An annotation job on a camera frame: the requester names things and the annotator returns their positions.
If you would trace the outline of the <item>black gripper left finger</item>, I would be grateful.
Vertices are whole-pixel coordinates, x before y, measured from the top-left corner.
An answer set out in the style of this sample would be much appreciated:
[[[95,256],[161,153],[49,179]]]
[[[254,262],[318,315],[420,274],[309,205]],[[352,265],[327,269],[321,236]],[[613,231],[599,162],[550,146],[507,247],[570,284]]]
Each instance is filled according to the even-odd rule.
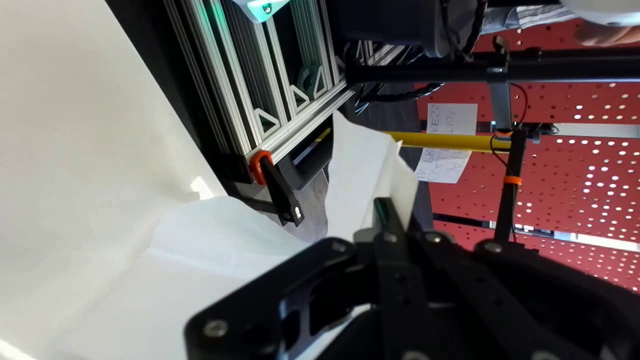
[[[363,304],[356,246],[321,240],[225,297],[184,326],[188,360],[292,360]]]

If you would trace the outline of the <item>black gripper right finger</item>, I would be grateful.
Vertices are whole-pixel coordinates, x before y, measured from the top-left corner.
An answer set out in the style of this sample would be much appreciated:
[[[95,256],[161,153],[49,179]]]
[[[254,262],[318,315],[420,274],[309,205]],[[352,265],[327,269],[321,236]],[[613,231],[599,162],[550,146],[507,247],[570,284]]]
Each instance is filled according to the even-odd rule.
[[[485,360],[640,360],[640,296],[503,237],[473,252],[442,231],[406,234],[391,197],[375,200],[391,254],[435,310],[461,310]]]

